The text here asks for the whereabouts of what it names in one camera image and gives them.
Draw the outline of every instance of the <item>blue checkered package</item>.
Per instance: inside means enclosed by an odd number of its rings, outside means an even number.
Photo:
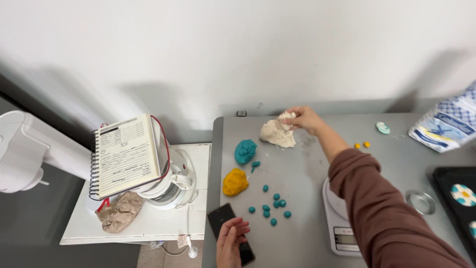
[[[463,93],[438,103],[408,134],[440,152],[461,147],[476,137],[476,81]]]

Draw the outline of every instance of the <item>small yellow dough ball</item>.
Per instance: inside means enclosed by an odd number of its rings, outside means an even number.
[[[223,193],[229,197],[236,196],[248,187],[245,172],[233,168],[223,179]]]

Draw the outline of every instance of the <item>floor tile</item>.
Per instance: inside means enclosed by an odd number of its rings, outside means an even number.
[[[192,240],[192,246],[198,248],[198,256],[190,258],[187,250],[180,256],[165,256],[164,268],[201,268],[203,255],[203,240]],[[178,249],[177,241],[167,242],[167,251],[170,253],[178,253],[183,248]]]
[[[161,247],[151,249],[150,245],[141,245],[136,268],[163,268],[164,260],[165,252]]]

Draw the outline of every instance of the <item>crumpled paper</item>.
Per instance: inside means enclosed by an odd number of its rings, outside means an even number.
[[[144,199],[137,193],[128,191],[119,200],[112,202],[109,207],[104,206],[100,212],[96,211],[96,215],[105,232],[118,234],[132,223],[143,204]]]

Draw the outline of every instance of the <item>person's hand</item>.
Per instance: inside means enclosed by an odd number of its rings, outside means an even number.
[[[309,135],[316,135],[316,131],[323,123],[322,119],[309,106],[294,106],[286,110],[295,112],[296,118],[283,119],[283,124],[293,125],[289,130],[303,128]]]
[[[241,235],[249,232],[249,222],[243,218],[233,218],[221,226],[220,235],[217,240],[217,267],[218,268],[239,268],[241,259],[239,256],[239,245],[247,240]]]

